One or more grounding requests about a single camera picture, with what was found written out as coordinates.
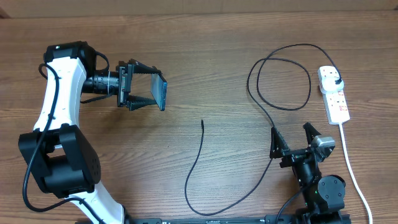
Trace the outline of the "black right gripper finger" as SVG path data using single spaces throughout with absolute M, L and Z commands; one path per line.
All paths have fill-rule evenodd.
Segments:
M 308 145 L 311 145 L 315 136 L 321 135 L 309 122 L 303 125 L 303 129 L 305 130 Z
M 275 126 L 271 128 L 270 158 L 277 159 L 284 157 L 290 151 L 285 139 Z

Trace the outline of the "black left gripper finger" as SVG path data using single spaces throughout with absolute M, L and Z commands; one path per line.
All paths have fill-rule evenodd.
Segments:
M 127 98 L 127 108 L 130 111 L 138 110 L 139 108 L 156 105 L 155 99 L 145 98 L 142 96 L 129 95 Z
M 144 65 L 143 63 L 138 62 L 137 60 L 130 59 L 128 64 L 131 66 L 131 73 L 141 73 L 141 74 L 161 74 L 162 72 L 158 70 L 156 67 L 149 67 Z

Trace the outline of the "black Samsung Galaxy smartphone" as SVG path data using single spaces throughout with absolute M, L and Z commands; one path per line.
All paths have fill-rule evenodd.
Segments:
M 165 110 L 167 96 L 167 81 L 161 73 L 151 75 L 150 92 L 154 97 L 159 109 Z

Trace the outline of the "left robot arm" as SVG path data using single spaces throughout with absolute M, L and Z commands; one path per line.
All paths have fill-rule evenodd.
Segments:
M 39 189 L 75 204 L 91 223 L 132 223 L 101 182 L 96 151 L 79 125 L 82 94 L 98 101 L 115 96 L 119 107 L 134 111 L 148 105 L 165 109 L 167 81 L 162 72 L 136 60 L 119 62 L 115 71 L 98 69 L 101 53 L 83 41 L 51 45 L 39 66 L 47 86 L 40 116 L 31 133 L 21 134 L 19 150 L 26 177 Z

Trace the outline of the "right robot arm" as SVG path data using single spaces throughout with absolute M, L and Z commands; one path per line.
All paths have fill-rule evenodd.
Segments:
M 291 150 L 277 128 L 271 128 L 271 159 L 280 159 L 281 168 L 290 167 L 298 181 L 300 190 L 288 199 L 276 215 L 266 215 L 266 223 L 314 223 L 347 224 L 349 215 L 341 210 L 345 207 L 346 182 L 338 175 L 322 176 L 319 163 L 334 150 L 335 140 L 320 134 L 310 123 L 303 125 L 308 146 Z M 305 207 L 294 214 L 283 215 L 287 205 L 302 195 Z

